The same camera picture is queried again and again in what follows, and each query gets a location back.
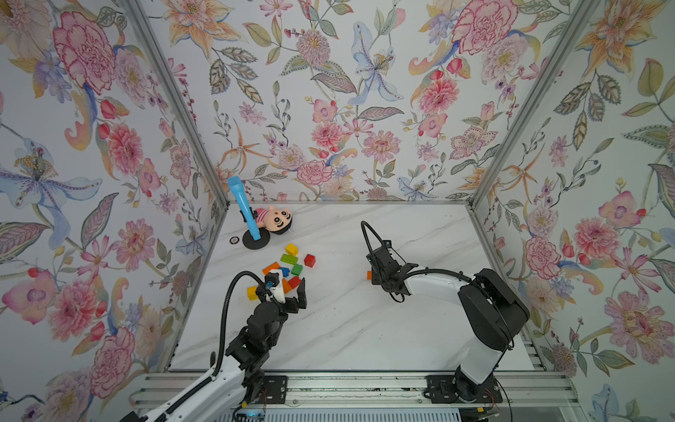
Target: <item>floral wallpaper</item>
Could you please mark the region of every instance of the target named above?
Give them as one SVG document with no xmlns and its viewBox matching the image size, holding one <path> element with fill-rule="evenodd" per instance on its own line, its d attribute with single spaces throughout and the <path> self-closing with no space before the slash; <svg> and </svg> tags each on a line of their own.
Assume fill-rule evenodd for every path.
<svg viewBox="0 0 675 422">
<path fill-rule="evenodd" d="M 573 6 L 143 2 L 223 187 L 252 201 L 469 199 Z"/>
<path fill-rule="evenodd" d="M 675 418 L 675 4 L 605 0 L 478 213 L 591 420 Z"/>
<path fill-rule="evenodd" d="M 0 0 L 0 420 L 119 420 L 166 360 L 222 206 L 164 98 L 116 0 Z"/>
</svg>

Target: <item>peony flower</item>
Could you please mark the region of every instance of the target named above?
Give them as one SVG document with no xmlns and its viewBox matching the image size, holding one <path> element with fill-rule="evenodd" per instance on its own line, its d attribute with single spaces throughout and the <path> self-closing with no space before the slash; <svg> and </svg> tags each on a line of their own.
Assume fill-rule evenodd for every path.
<svg viewBox="0 0 675 422">
<path fill-rule="evenodd" d="M 166 214 L 171 215 L 178 209 L 178 195 L 175 193 L 159 194 L 159 207 Z"/>
<path fill-rule="evenodd" d="M 279 152 L 279 165 L 287 170 L 297 170 L 307 160 L 298 145 L 283 149 Z"/>
<path fill-rule="evenodd" d="M 91 264 L 87 264 L 84 267 L 80 267 L 78 269 L 78 275 L 82 275 L 88 271 L 91 271 L 91 278 L 94 279 L 96 276 L 99 274 L 99 269 L 100 268 L 108 268 L 108 263 L 103 262 L 103 259 L 113 250 L 117 249 L 120 245 L 119 242 L 113 242 L 110 246 L 108 246 L 108 241 L 110 238 L 108 236 L 103 236 L 103 241 L 101 245 L 99 246 L 99 241 L 94 239 L 91 242 L 91 249 L 92 253 L 89 253 L 87 251 L 84 251 L 83 253 L 80 254 L 82 259 L 84 259 L 87 262 L 91 262 Z"/>
<path fill-rule="evenodd" d="M 50 23 L 44 1 L 5 0 L 0 9 L 0 44 L 15 56 L 40 60 L 49 49 Z"/>
<path fill-rule="evenodd" d="M 424 145 L 420 145 L 417 148 L 417 158 L 425 160 L 427 163 L 431 160 L 438 158 L 438 152 L 431 146 L 429 142 Z"/>
<path fill-rule="evenodd" d="M 537 275 L 550 280 L 560 273 L 560 254 L 556 246 L 544 238 L 535 236 L 525 244 L 527 263 Z"/>
<path fill-rule="evenodd" d="M 169 25 L 171 46 L 188 38 L 197 44 L 204 56 L 211 58 L 213 40 L 245 41 L 246 38 L 223 22 L 234 9 L 218 0 L 162 0 L 169 10 L 164 19 Z"/>
<path fill-rule="evenodd" d="M 118 234 L 122 240 L 117 247 L 117 262 L 127 263 L 127 272 L 136 271 L 139 261 L 155 256 L 155 238 L 150 237 L 153 228 L 145 224 L 145 218 L 136 220 L 136 223 L 127 221 L 126 231 L 120 230 Z"/>
<path fill-rule="evenodd" d="M 307 30 L 300 35 L 296 48 L 303 59 L 313 68 L 324 64 L 331 55 L 331 46 L 323 34 L 316 30 Z"/>
<path fill-rule="evenodd" d="M 485 145 L 495 140 L 496 137 L 497 132 L 485 132 L 478 126 L 471 126 L 462 136 L 455 136 L 451 139 L 452 148 L 454 148 L 454 150 L 452 151 L 452 154 L 450 154 L 450 159 L 457 160 L 470 157 L 474 153 L 480 151 Z"/>
<path fill-rule="evenodd" d="M 147 196 L 152 196 L 150 192 L 161 186 L 159 176 L 155 171 L 155 166 L 149 158 L 146 158 L 145 161 L 143 161 L 143 165 L 140 166 L 138 180 L 140 182 L 141 191 Z"/>
<path fill-rule="evenodd" d="M 365 133 L 366 135 L 372 135 L 373 133 L 369 129 L 373 128 L 373 124 L 369 123 L 368 120 L 361 120 L 359 123 L 358 119 L 353 119 L 352 124 L 345 123 L 344 126 L 347 128 L 346 134 L 356 135 L 358 138 L 359 134 Z"/>
<path fill-rule="evenodd" d="M 35 325 L 47 315 L 52 305 L 56 284 L 47 270 L 38 272 L 33 280 L 19 282 L 2 296 L 2 303 L 21 314 L 24 321 Z"/>
<path fill-rule="evenodd" d="M 606 299 L 605 314 L 612 317 L 610 324 L 612 337 L 610 342 L 619 347 L 626 347 L 626 352 L 637 357 L 640 346 L 642 359 L 655 365 L 662 356 L 673 357 L 675 346 L 668 337 L 672 337 L 674 326 L 668 321 L 660 321 L 666 313 L 661 307 L 647 308 L 649 296 L 642 290 L 637 296 L 630 292 L 619 293 L 618 302 L 609 297 Z"/>
<path fill-rule="evenodd" d="M 323 185 L 323 192 L 328 196 L 339 197 L 352 190 L 350 178 L 330 179 Z"/>
<path fill-rule="evenodd" d="M 70 77 L 80 88 L 86 83 L 97 94 L 115 79 L 115 55 L 103 29 L 79 11 L 61 14 L 53 32 L 54 47 Z"/>
<path fill-rule="evenodd" d="M 335 122 L 321 122 L 312 131 L 312 139 L 323 148 L 337 146 L 343 135 L 342 128 Z"/>
<path fill-rule="evenodd" d="M 183 189 L 190 184 L 190 176 L 192 175 L 192 162 L 190 160 L 190 148 L 188 142 L 183 139 L 180 146 L 172 147 L 171 153 L 171 175 L 180 180 Z"/>
<path fill-rule="evenodd" d="M 135 346 L 134 334 L 126 327 L 120 327 L 116 335 L 103 339 L 90 372 L 91 392 L 96 397 L 106 398 L 122 384 L 131 368 Z"/>
<path fill-rule="evenodd" d="M 394 158 L 394 154 L 398 154 L 400 149 L 398 145 L 401 143 L 399 138 L 396 138 L 393 133 L 384 133 L 380 130 L 377 135 L 370 135 L 363 141 L 366 147 L 362 150 L 366 157 L 375 157 L 380 163 Z"/>
<path fill-rule="evenodd" d="M 162 334 L 162 317 L 154 308 L 143 310 L 136 331 L 136 354 L 140 358 L 149 358 L 157 349 Z"/>
<path fill-rule="evenodd" d="M 512 0 L 471 0 L 452 31 L 452 42 L 460 42 L 460 54 L 474 55 L 504 38 L 517 16 Z"/>
<path fill-rule="evenodd" d="M 307 184 L 318 185 L 328 182 L 333 176 L 333 168 L 325 161 L 312 160 L 298 168 L 298 179 Z"/>
<path fill-rule="evenodd" d="M 136 173 L 143 159 L 140 136 L 125 124 L 113 126 L 108 137 L 108 151 L 115 167 L 127 176 Z"/>
<path fill-rule="evenodd" d="M 527 50 L 527 40 L 519 34 L 507 36 L 483 54 L 483 81 L 495 80 L 511 72 Z"/>
<path fill-rule="evenodd" d="M 606 202 L 598 209 L 601 217 L 616 227 L 630 227 L 640 224 L 640 216 L 637 215 L 637 204 L 629 190 L 616 195 L 610 202 Z"/>
<path fill-rule="evenodd" d="M 655 292 L 661 290 L 661 286 L 647 278 L 658 277 L 660 275 L 658 271 L 655 269 L 639 269 L 649 261 L 649 257 L 647 255 L 640 255 L 633 261 L 630 258 L 630 252 L 630 248 L 624 248 L 624 259 L 619 259 L 615 254 L 612 254 L 612 259 L 616 265 L 619 268 L 625 269 L 625 271 L 621 273 L 621 278 L 625 280 L 629 275 L 632 275 L 635 284 L 637 284 L 640 290 L 645 293 L 647 293 L 647 291 L 643 286 L 649 287 Z"/>
<path fill-rule="evenodd" d="M 597 259 L 608 258 L 619 247 L 619 233 L 598 217 L 581 219 L 574 240 L 581 252 Z"/>
<path fill-rule="evenodd" d="M 329 122 L 337 112 L 338 107 L 335 105 L 335 101 L 329 103 L 324 100 L 316 100 L 314 102 L 314 113 L 312 114 L 314 123 Z"/>
<path fill-rule="evenodd" d="M 71 422 L 89 406 L 91 379 L 86 369 L 66 371 L 51 380 L 47 386 L 47 397 L 40 412 L 43 421 Z"/>
<path fill-rule="evenodd" d="M 554 344 L 551 347 L 553 352 L 553 364 L 556 366 L 556 371 L 564 372 L 568 378 L 576 375 L 576 359 L 572 351 L 562 344 Z"/>
<path fill-rule="evenodd" d="M 94 319 L 98 304 L 96 289 L 90 280 L 75 280 L 64 286 L 54 302 L 56 311 L 49 314 L 52 338 L 65 342 L 71 335 L 77 337 L 84 333 Z"/>
<path fill-rule="evenodd" d="M 649 21 L 661 13 L 666 2 L 609 0 L 605 4 L 605 15 L 591 25 L 592 31 L 576 45 L 577 50 L 591 51 L 583 78 L 604 62 L 621 73 L 631 74 L 635 55 L 632 48 L 655 38 Z"/>
<path fill-rule="evenodd" d="M 424 119 L 420 125 L 419 130 L 420 132 L 424 132 L 425 135 L 435 138 L 439 133 L 441 133 L 441 129 L 443 128 L 443 125 L 446 124 L 447 119 L 448 115 L 445 113 L 430 114 L 426 119 Z"/>
<path fill-rule="evenodd" d="M 558 302 L 556 289 L 541 278 L 531 275 L 527 280 L 525 290 L 534 308 L 547 314 L 552 314 L 558 310 L 560 303 Z"/>
<path fill-rule="evenodd" d="M 434 80 L 420 97 L 420 109 L 425 113 L 445 111 L 457 100 L 460 90 L 457 82 L 449 78 Z"/>
<path fill-rule="evenodd" d="M 535 236 L 550 238 L 558 222 L 558 213 L 547 207 L 537 207 L 527 216 L 527 225 Z"/>
</svg>

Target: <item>marble surface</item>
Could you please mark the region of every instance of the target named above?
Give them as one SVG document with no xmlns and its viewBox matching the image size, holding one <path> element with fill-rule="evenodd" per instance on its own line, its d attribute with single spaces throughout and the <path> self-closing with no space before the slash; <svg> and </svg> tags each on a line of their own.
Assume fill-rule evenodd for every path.
<svg viewBox="0 0 675 422">
<path fill-rule="evenodd" d="M 280 260 L 290 242 L 300 253 L 316 256 L 305 267 L 307 309 L 291 314 L 270 351 L 267 369 L 442 370 L 454 369 L 466 356 L 473 336 L 462 307 L 436 298 L 407 296 L 396 303 L 380 286 L 366 280 L 370 269 L 361 220 L 408 261 L 474 274 L 488 267 L 487 257 L 463 205 L 287 205 L 294 213 L 291 231 L 272 234 L 260 250 L 241 242 L 246 226 L 232 205 L 216 249 L 180 339 L 172 369 L 207 369 L 218 349 L 220 315 L 232 278 L 245 269 L 259 272 Z M 234 289 L 227 316 L 226 344 L 245 325 L 257 305 L 246 297 L 255 285 L 242 278 Z M 520 336 L 500 370 L 532 370 Z"/>
</svg>

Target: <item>green leaf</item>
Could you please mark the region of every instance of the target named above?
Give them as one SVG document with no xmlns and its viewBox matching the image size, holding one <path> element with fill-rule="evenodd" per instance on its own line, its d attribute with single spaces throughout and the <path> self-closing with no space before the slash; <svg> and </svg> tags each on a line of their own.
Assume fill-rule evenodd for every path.
<svg viewBox="0 0 675 422">
<path fill-rule="evenodd" d="M 639 103 L 638 105 L 633 106 L 632 109 L 624 113 L 621 113 L 621 115 L 625 115 L 626 117 L 638 117 L 649 113 L 657 105 L 658 105 L 657 103 L 650 103 L 650 102 Z"/>
<path fill-rule="evenodd" d="M 626 139 L 639 140 L 654 148 L 668 148 L 668 131 L 670 128 L 662 124 L 644 126 L 629 133 L 621 134 Z"/>
<path fill-rule="evenodd" d="M 596 356 L 612 369 L 621 369 L 635 365 L 627 357 L 615 350 L 602 350 L 601 352 L 598 352 Z"/>
<path fill-rule="evenodd" d="M 303 70 L 309 67 L 309 63 L 305 61 L 305 59 L 302 58 L 300 55 L 295 55 L 290 58 L 289 61 L 286 62 L 286 64 L 283 66 L 283 70 L 281 71 L 282 76 L 286 76 L 291 72 L 295 72 L 296 70 Z"/>
<path fill-rule="evenodd" d="M 269 47 L 272 45 L 272 38 L 270 38 L 269 33 L 266 29 L 258 24 L 253 22 L 247 22 L 243 24 L 248 34 L 251 35 L 251 39 L 254 43 L 261 47 Z"/>
</svg>

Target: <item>pink flower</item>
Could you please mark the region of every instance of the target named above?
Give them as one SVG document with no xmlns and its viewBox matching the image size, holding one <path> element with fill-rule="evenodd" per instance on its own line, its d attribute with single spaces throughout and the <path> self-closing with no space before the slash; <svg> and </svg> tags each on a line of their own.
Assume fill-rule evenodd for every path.
<svg viewBox="0 0 675 422">
<path fill-rule="evenodd" d="M 421 158 L 428 163 L 431 160 L 438 158 L 438 152 L 427 142 L 417 148 L 417 158 Z"/>
<path fill-rule="evenodd" d="M 368 129 L 373 128 L 372 123 L 368 123 L 368 120 L 361 120 L 359 123 L 358 119 L 353 119 L 352 124 L 345 123 L 344 126 L 348 129 L 346 134 L 356 135 L 358 138 L 359 134 L 365 133 L 366 135 L 372 135 L 373 133 Z"/>
<path fill-rule="evenodd" d="M 77 337 L 84 333 L 94 319 L 98 304 L 96 289 L 90 280 L 75 280 L 63 287 L 54 302 L 56 311 L 49 314 L 52 338 L 65 342 L 71 335 Z"/>
<path fill-rule="evenodd" d="M 103 339 L 103 346 L 96 351 L 90 372 L 91 392 L 95 396 L 106 398 L 122 384 L 131 368 L 135 347 L 134 335 L 126 327 Z"/>
<path fill-rule="evenodd" d="M 606 202 L 598 209 L 601 217 L 616 227 L 630 227 L 640 223 L 640 216 L 637 211 L 637 204 L 629 190 L 616 195 L 610 202 Z"/>
<path fill-rule="evenodd" d="M 519 34 L 513 34 L 501 40 L 483 54 L 481 79 L 494 80 L 511 72 L 527 50 L 527 40 Z"/>
<path fill-rule="evenodd" d="M 171 215 L 171 213 L 178 209 L 178 195 L 175 193 L 159 194 L 159 207 L 166 214 Z"/>
<path fill-rule="evenodd" d="M 2 296 L 2 303 L 21 314 L 24 321 L 35 325 L 47 315 L 56 292 L 56 283 L 49 271 L 41 271 L 34 280 L 16 284 Z"/>
<path fill-rule="evenodd" d="M 335 122 L 321 122 L 312 131 L 312 139 L 323 148 L 338 145 L 343 135 L 342 128 Z"/>
<path fill-rule="evenodd" d="M 623 280 L 628 278 L 629 275 L 632 275 L 635 284 L 637 284 L 637 286 L 643 292 L 647 293 L 643 285 L 649 287 L 655 292 L 661 290 L 661 286 L 646 278 L 646 277 L 658 277 L 660 275 L 658 271 L 656 271 L 655 269 L 638 269 L 642 267 L 644 264 L 646 264 L 646 262 L 649 260 L 649 257 L 647 255 L 640 255 L 635 259 L 635 261 L 631 263 L 630 248 L 624 248 L 623 260 L 619 259 L 615 254 L 612 254 L 612 259 L 619 268 L 625 269 L 625 271 L 621 273 L 621 278 Z"/>
<path fill-rule="evenodd" d="M 298 179 L 307 184 L 322 184 L 333 176 L 333 168 L 324 161 L 312 160 L 300 166 Z"/>
<path fill-rule="evenodd" d="M 497 137 L 497 132 L 485 132 L 478 126 L 471 126 L 462 136 L 455 136 L 451 139 L 452 154 L 451 159 L 460 159 L 470 157 L 473 153 L 481 150 Z"/>
<path fill-rule="evenodd" d="M 335 101 L 333 103 L 329 103 L 328 101 L 324 100 L 316 100 L 314 102 L 313 113 L 314 123 L 329 122 L 333 119 L 333 117 L 335 117 L 337 112 L 338 108 L 335 106 Z"/>
<path fill-rule="evenodd" d="M 619 233 L 598 217 L 581 219 L 574 240 L 579 250 L 591 258 L 608 258 L 619 247 Z"/>
<path fill-rule="evenodd" d="M 324 64 L 331 55 L 331 47 L 328 45 L 328 40 L 316 30 L 310 29 L 300 35 L 296 47 L 300 56 L 313 68 Z"/>
<path fill-rule="evenodd" d="M 452 30 L 452 42 L 460 42 L 460 54 L 474 55 L 504 38 L 517 16 L 512 0 L 471 0 Z"/>
<path fill-rule="evenodd" d="M 445 111 L 457 100 L 460 90 L 457 82 L 452 79 L 442 78 L 434 80 L 424 90 L 420 97 L 420 108 L 425 113 L 437 113 Z"/>
<path fill-rule="evenodd" d="M 140 137 L 125 124 L 113 126 L 108 138 L 108 151 L 115 167 L 125 175 L 136 173 L 143 158 Z"/>
<path fill-rule="evenodd" d="M 100 268 L 108 268 L 108 263 L 103 262 L 103 258 L 105 258 L 111 250 L 117 249 L 120 245 L 119 242 L 114 242 L 110 246 L 108 246 L 108 241 L 110 238 L 108 236 L 103 236 L 103 241 L 99 247 L 99 241 L 94 239 L 91 242 L 91 249 L 93 254 L 84 251 L 83 253 L 80 254 L 82 259 L 84 259 L 87 262 L 91 262 L 91 264 L 87 264 L 84 267 L 80 267 L 78 269 L 78 275 L 82 275 L 86 273 L 87 271 L 91 271 L 91 278 L 96 278 L 96 276 L 99 274 L 99 269 Z"/>
<path fill-rule="evenodd" d="M 192 162 L 190 160 L 190 148 L 188 142 L 183 139 L 180 146 L 172 147 L 171 153 L 171 175 L 180 180 L 183 189 L 190 184 L 190 176 L 192 175 Z"/>
<path fill-rule="evenodd" d="M 366 147 L 362 150 L 366 157 L 375 157 L 380 163 L 394 158 L 394 154 L 398 154 L 400 149 L 398 145 L 401 143 L 399 138 L 396 138 L 393 133 L 384 133 L 380 130 L 377 135 L 370 135 L 363 141 Z"/>
<path fill-rule="evenodd" d="M 661 307 L 649 305 L 649 296 L 640 290 L 637 296 L 630 292 L 619 293 L 618 302 L 613 298 L 606 299 L 605 314 L 612 317 L 610 324 L 612 337 L 610 342 L 619 347 L 626 347 L 626 352 L 637 357 L 637 346 L 640 346 L 642 359 L 655 365 L 662 356 L 673 357 L 674 345 L 668 337 L 675 335 L 672 323 L 660 321 L 666 313 Z"/>
<path fill-rule="evenodd" d="M 185 78 L 185 77 L 187 76 L 187 74 L 181 73 L 181 72 L 183 72 L 183 71 L 185 70 L 185 65 L 184 65 L 184 64 L 181 63 L 181 64 L 177 64 L 177 65 L 174 66 L 174 65 L 173 65 L 173 58 L 172 58 L 172 57 L 169 57 L 169 58 L 167 59 L 167 64 L 169 65 L 169 68 L 171 68 L 171 73 L 172 73 L 176 78 L 180 78 L 180 77 Z"/>
<path fill-rule="evenodd" d="M 441 133 L 441 129 L 443 128 L 443 125 L 446 124 L 447 119 L 448 115 L 445 113 L 430 114 L 426 119 L 424 119 L 420 125 L 419 130 L 424 132 L 428 137 L 435 138 L 439 133 Z"/>
<path fill-rule="evenodd" d="M 103 29 L 79 11 L 63 12 L 61 27 L 53 32 L 54 47 L 73 80 L 86 83 L 97 94 L 115 79 L 115 55 Z"/>
<path fill-rule="evenodd" d="M 136 271 L 139 261 L 155 256 L 155 238 L 150 237 L 153 235 L 153 228 L 145 224 L 145 218 L 136 223 L 127 221 L 126 231 L 120 230 L 118 234 L 122 240 L 117 247 L 117 262 L 126 262 L 127 272 Z"/>
<path fill-rule="evenodd" d="M 560 254 L 556 246 L 544 238 L 535 236 L 525 244 L 527 263 L 540 278 L 550 280 L 560 273 Z"/>
</svg>

